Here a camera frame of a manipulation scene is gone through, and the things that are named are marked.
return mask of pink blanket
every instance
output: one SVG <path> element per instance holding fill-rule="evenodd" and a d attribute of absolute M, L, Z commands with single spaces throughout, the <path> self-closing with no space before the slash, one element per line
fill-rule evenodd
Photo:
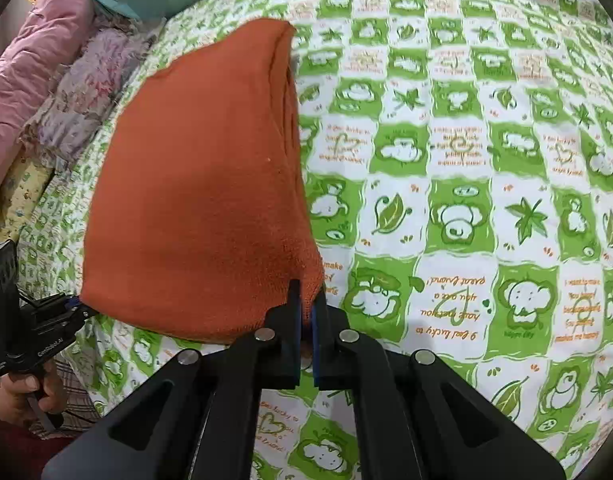
<path fill-rule="evenodd" d="M 0 58 L 0 184 L 20 149 L 20 131 L 48 97 L 60 65 L 91 33 L 91 0 L 39 0 Z"/>

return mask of bed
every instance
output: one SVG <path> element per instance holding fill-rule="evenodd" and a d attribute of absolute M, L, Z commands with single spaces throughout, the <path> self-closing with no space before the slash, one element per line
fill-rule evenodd
<path fill-rule="evenodd" d="M 260 16 L 296 27 L 328 302 L 386 348 L 432 349 L 576 476 L 613 428 L 613 24 L 597 0 L 200 0 L 48 184 L 20 234 L 20 285 L 79 291 L 122 110 Z M 157 160 L 144 169 L 157 178 Z M 64 357 L 104 414 L 182 348 L 221 347 L 100 316 Z M 350 399 L 302 364 L 297 390 L 263 392 L 252 478 L 359 478 Z M 304 439 L 337 443 L 344 467 L 297 453 Z"/>

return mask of human hand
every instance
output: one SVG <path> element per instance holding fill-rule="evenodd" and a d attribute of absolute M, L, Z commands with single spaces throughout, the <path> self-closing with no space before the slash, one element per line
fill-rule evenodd
<path fill-rule="evenodd" d="M 66 408 L 66 392 L 51 360 L 44 363 L 42 379 L 45 397 L 38 404 L 43 412 L 61 413 Z M 27 402 L 26 394 L 40 389 L 40 381 L 32 375 L 6 374 L 0 384 L 0 420 L 15 426 L 28 426 L 36 415 Z"/>

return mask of orange towel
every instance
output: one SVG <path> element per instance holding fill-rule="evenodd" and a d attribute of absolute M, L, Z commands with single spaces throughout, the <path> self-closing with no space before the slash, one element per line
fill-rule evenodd
<path fill-rule="evenodd" d="M 299 163 L 294 29 L 247 23 L 149 78 L 91 204 L 82 301 L 157 332 L 229 341 L 323 283 Z"/>

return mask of black cable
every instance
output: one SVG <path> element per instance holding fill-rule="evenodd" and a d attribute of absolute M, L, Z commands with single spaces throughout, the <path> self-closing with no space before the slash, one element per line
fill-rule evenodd
<path fill-rule="evenodd" d="M 85 422 L 88 422 L 89 424 L 95 424 L 94 421 L 89 420 L 88 418 L 84 418 L 83 416 L 80 415 L 76 415 L 74 412 L 70 412 L 69 410 L 64 410 L 65 413 L 68 413 L 71 416 L 74 416 L 75 418 L 79 418 L 80 420 L 83 420 Z"/>

